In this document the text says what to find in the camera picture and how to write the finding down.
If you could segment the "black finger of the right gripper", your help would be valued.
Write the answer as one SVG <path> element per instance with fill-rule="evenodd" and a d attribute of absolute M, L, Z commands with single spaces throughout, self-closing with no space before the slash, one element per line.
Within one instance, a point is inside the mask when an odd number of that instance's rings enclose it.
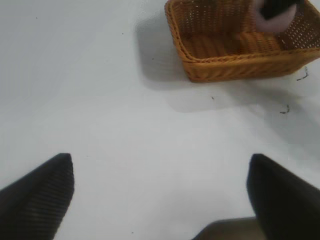
<path fill-rule="evenodd" d="M 300 6 L 304 0 L 266 0 L 260 9 L 260 14 L 266 20 L 270 20 L 283 12 L 287 11 L 291 6 Z"/>

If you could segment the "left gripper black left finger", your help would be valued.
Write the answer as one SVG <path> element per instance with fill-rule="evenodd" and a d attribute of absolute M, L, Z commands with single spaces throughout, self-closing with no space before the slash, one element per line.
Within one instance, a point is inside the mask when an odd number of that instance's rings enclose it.
<path fill-rule="evenodd" d="M 0 191 L 0 238 L 54 239 L 74 191 L 72 157 L 59 153 Z"/>

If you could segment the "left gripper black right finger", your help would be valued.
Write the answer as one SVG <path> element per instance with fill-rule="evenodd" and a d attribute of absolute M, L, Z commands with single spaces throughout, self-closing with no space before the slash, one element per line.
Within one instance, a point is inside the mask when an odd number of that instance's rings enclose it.
<path fill-rule="evenodd" d="M 318 240 L 320 191 L 271 158 L 255 153 L 246 188 L 268 240 Z"/>

